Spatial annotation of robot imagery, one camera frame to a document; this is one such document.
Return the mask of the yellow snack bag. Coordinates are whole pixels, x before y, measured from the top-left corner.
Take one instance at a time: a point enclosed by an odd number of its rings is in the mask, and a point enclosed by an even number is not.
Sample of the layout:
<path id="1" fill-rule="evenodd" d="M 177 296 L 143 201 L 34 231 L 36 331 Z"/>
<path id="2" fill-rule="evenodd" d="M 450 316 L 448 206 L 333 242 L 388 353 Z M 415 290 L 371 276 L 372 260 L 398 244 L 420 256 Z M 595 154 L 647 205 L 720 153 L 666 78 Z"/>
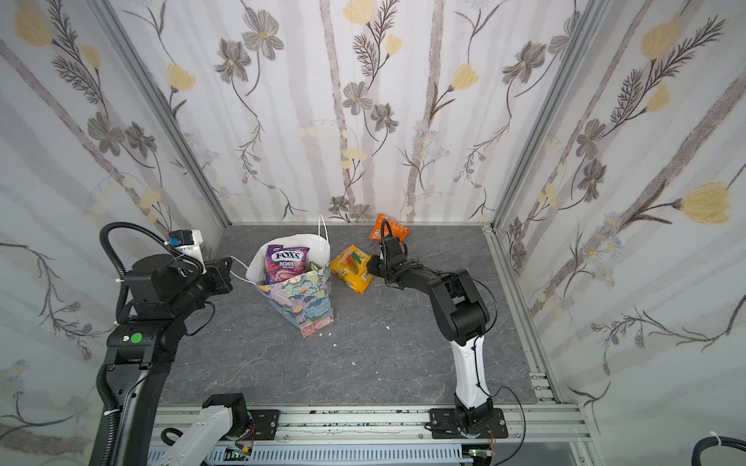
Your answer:
<path id="1" fill-rule="evenodd" d="M 371 256 L 356 246 L 349 246 L 331 262 L 331 271 L 351 290 L 363 294 L 372 282 L 367 265 Z"/>

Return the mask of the purple snack packet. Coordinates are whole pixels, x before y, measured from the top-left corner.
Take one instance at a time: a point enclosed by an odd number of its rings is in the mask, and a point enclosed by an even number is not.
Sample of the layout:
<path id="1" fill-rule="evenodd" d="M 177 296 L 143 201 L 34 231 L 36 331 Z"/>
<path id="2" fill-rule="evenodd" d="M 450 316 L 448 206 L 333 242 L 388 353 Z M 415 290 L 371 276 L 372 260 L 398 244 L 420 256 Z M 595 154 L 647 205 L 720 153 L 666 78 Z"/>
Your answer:
<path id="1" fill-rule="evenodd" d="M 264 256 L 265 282 L 274 285 L 304 274 L 309 252 L 308 247 L 269 245 Z"/>

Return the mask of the white paper bag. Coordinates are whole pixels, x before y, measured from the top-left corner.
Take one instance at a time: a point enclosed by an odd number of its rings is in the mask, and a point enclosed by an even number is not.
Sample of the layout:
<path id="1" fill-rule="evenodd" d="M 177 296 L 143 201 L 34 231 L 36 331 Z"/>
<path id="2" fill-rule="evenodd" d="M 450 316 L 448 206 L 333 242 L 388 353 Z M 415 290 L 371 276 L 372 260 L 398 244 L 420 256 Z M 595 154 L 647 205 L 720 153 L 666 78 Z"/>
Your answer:
<path id="1" fill-rule="evenodd" d="M 265 282 L 264 256 L 271 244 L 286 247 L 308 247 L 307 270 L 285 282 L 268 285 Z M 249 264 L 235 260 L 245 269 L 233 277 L 249 283 L 269 305 L 293 324 L 303 337 L 309 337 L 334 322 L 331 293 L 331 248 L 326 219 L 320 216 L 314 233 L 299 233 L 275 238 L 263 244 Z"/>

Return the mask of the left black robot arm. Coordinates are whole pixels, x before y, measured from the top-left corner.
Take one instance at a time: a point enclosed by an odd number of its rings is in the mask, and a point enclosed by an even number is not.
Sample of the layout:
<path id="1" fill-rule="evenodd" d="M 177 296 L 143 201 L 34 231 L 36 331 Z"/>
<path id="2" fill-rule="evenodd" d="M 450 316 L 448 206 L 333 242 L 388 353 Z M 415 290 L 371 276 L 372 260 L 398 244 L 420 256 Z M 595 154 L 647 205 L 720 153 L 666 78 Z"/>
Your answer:
<path id="1" fill-rule="evenodd" d="M 110 235 L 132 230 L 155 241 L 162 254 L 125 267 Z M 195 231 L 176 230 L 162 238 L 126 221 L 103 226 L 99 241 L 114 265 L 120 293 L 116 326 L 96 376 L 103 412 L 92 448 L 92 465 L 144 465 L 148 459 L 160 397 L 180 341 L 188 336 L 187 319 L 233 290 L 230 256 L 203 260 L 188 254 Z"/>

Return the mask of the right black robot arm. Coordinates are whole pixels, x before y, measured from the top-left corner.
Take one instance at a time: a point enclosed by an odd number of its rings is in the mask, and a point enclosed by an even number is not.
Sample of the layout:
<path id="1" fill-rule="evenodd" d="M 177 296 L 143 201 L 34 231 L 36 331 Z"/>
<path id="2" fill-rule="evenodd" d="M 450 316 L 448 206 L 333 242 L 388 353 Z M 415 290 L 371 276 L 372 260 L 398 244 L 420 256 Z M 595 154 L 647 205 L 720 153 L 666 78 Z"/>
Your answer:
<path id="1" fill-rule="evenodd" d="M 432 409 L 425 429 L 434 439 L 506 439 L 507 422 L 495 407 L 484 366 L 485 336 L 491 330 L 490 313 L 477 287 L 464 270 L 435 271 L 408 257 L 408 248 L 392 230 L 388 219 L 379 226 L 380 254 L 367 263 L 370 275 L 387 287 L 419 291 L 431 301 L 437 327 L 450 343 L 456 369 L 452 409 Z"/>

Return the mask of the small orange snack packet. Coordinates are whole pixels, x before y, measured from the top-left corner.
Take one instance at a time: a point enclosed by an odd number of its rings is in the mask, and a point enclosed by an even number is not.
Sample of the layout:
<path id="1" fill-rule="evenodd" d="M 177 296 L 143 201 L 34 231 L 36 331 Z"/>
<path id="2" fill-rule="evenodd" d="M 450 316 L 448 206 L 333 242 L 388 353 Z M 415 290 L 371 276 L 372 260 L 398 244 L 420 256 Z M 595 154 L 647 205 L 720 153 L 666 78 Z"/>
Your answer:
<path id="1" fill-rule="evenodd" d="M 384 214 L 379 214 L 368 238 L 371 241 L 380 241 L 385 236 L 394 235 L 403 242 L 410 232 L 409 227 L 390 219 Z"/>

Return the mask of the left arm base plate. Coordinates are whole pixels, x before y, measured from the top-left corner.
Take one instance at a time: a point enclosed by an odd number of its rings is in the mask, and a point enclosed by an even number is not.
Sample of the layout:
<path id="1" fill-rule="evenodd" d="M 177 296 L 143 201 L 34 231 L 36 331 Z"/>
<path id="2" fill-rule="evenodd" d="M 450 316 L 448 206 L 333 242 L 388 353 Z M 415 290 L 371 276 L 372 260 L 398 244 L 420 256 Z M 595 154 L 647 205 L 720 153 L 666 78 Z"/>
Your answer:
<path id="1" fill-rule="evenodd" d="M 279 426 L 279 410 L 250 409 L 252 421 L 250 431 L 245 437 L 250 441 L 274 441 Z"/>

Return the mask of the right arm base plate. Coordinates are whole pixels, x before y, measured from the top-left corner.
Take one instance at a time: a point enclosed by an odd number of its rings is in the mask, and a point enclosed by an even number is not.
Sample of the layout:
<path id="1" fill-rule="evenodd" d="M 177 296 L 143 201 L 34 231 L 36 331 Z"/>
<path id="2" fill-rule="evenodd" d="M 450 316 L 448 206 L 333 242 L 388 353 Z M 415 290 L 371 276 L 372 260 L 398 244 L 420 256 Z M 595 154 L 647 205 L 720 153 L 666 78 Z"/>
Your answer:
<path id="1" fill-rule="evenodd" d="M 456 408 L 430 409 L 425 429 L 435 440 L 493 440 L 509 437 L 503 411 L 468 415 Z"/>

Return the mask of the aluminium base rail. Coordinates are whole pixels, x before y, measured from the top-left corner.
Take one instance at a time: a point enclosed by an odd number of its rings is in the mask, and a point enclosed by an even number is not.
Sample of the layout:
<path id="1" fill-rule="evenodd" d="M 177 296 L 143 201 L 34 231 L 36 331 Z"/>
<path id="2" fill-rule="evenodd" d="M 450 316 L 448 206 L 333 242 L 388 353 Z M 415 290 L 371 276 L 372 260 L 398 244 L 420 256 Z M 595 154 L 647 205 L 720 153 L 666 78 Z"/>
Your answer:
<path id="1" fill-rule="evenodd" d="M 219 441 L 207 456 L 222 447 L 250 454 L 259 445 L 460 445 L 464 456 L 474 459 L 472 465 L 600 465 L 580 408 L 561 402 L 545 374 L 530 373 L 530 382 L 536 403 L 497 405 L 507 422 L 506 439 L 433 439 L 425 429 L 429 410 L 447 406 L 260 407 L 280 411 L 274 441 Z"/>

